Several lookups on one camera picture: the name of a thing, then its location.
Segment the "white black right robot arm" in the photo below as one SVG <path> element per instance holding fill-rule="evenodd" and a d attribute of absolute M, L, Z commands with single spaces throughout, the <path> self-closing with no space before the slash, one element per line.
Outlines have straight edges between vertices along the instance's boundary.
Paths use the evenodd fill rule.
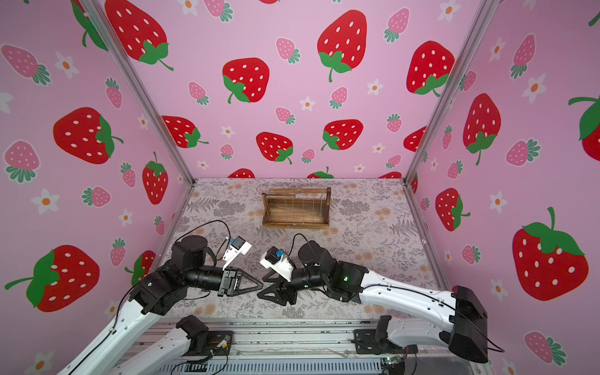
<path fill-rule="evenodd" d="M 267 250 L 260 263 L 269 270 L 264 277 L 269 287 L 259 292 L 259 298 L 280 306 L 294 305 L 299 292 L 320 289 L 342 303 L 382 306 L 420 319 L 420 323 L 402 323 L 384 317 L 378 326 L 384 340 L 393 345 L 445 346 L 470 362 L 488 362 L 488 314 L 468 287 L 437 291 L 394 281 L 366 267 L 338 261 L 314 241 L 298 250 L 298 259 L 301 267 L 281 249 Z"/>

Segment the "wooden jewelry display stand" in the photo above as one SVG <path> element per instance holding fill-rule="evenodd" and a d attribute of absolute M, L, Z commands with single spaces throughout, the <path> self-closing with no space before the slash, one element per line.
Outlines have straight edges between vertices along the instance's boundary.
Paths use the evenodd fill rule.
<path fill-rule="evenodd" d="M 330 227 L 331 193 L 327 188 L 271 188 L 262 193 L 262 225 L 268 228 L 326 230 Z"/>

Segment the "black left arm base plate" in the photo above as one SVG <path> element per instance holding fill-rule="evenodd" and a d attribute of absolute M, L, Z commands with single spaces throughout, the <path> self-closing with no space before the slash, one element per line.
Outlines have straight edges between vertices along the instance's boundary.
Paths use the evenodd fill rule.
<path fill-rule="evenodd" d="M 233 338 L 234 331 L 206 331 L 191 338 L 186 334 L 182 341 L 170 346 L 182 356 L 225 356 L 231 351 Z"/>

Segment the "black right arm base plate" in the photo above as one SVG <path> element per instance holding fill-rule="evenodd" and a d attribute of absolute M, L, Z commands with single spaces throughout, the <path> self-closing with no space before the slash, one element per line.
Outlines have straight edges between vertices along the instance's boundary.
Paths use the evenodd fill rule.
<path fill-rule="evenodd" d="M 416 345 L 401 347 L 387 338 L 379 337 L 375 329 L 354 330 L 352 343 L 356 353 L 361 355 L 415 355 L 419 352 Z"/>

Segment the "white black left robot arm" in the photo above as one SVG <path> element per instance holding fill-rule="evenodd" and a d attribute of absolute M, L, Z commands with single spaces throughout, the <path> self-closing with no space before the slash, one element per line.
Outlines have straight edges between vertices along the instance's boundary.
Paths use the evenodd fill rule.
<path fill-rule="evenodd" d="M 229 240 L 224 264 L 205 263 L 213 254 L 202 236 L 189 235 L 176 241 L 172 256 L 132 287 L 111 323 L 68 365 L 63 374 L 153 374 L 171 361 L 191 354 L 204 360 L 225 352 L 231 334 L 211 334 L 193 315 L 182 318 L 165 336 L 127 361 L 122 357 L 161 317 L 197 288 L 234 297 L 262 289 L 261 281 L 244 270 L 231 267 L 251 244 L 242 237 Z"/>

